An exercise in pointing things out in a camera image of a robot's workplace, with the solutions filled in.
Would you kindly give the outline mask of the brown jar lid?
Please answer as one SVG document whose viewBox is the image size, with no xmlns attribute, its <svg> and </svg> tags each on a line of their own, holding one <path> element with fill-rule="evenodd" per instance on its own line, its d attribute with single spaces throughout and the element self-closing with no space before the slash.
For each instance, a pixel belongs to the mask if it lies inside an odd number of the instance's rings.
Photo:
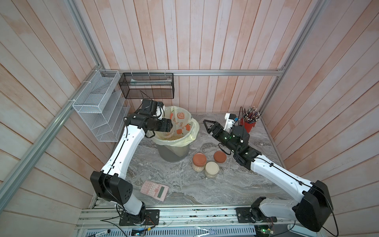
<svg viewBox="0 0 379 237">
<path fill-rule="evenodd" d="M 227 155 L 222 151 L 217 151 L 213 155 L 214 161 L 217 163 L 224 163 L 227 160 Z"/>
</svg>

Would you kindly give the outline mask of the oatmeal jar with brown lid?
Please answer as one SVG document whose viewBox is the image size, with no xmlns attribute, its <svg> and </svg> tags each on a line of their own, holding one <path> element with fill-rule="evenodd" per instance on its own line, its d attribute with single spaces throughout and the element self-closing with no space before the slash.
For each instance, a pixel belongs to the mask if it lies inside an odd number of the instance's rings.
<svg viewBox="0 0 379 237">
<path fill-rule="evenodd" d="M 192 168 L 196 172 L 202 172 L 207 164 L 207 157 L 202 153 L 197 153 L 192 158 Z"/>
</svg>

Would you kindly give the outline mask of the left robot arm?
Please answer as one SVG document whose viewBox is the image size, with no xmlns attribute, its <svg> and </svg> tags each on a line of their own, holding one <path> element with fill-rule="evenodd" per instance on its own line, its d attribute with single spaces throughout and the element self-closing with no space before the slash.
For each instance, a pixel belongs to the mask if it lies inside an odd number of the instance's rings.
<svg viewBox="0 0 379 237">
<path fill-rule="evenodd" d="M 120 221 L 134 225 L 146 223 L 146 206 L 133 194 L 126 181 L 129 164 L 147 131 L 170 132 L 171 119 L 132 114 L 124 120 L 125 128 L 113 154 L 100 171 L 90 177 L 97 197 L 113 202 L 120 210 Z"/>
</svg>

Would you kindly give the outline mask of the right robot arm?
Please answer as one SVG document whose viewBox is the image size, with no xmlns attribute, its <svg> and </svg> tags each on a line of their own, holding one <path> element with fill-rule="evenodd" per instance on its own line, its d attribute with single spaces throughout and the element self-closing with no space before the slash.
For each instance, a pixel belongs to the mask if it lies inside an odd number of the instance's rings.
<svg viewBox="0 0 379 237">
<path fill-rule="evenodd" d="M 311 182 L 278 166 L 248 142 L 250 135 L 242 126 L 224 128 L 220 123 L 205 119 L 207 133 L 226 147 L 234 160 L 248 170 L 260 174 L 289 194 L 291 200 L 257 198 L 250 207 L 252 222 L 263 222 L 269 218 L 284 218 L 300 223 L 313 232 L 319 232 L 329 216 L 333 205 L 328 187 L 321 181 Z"/>
</svg>

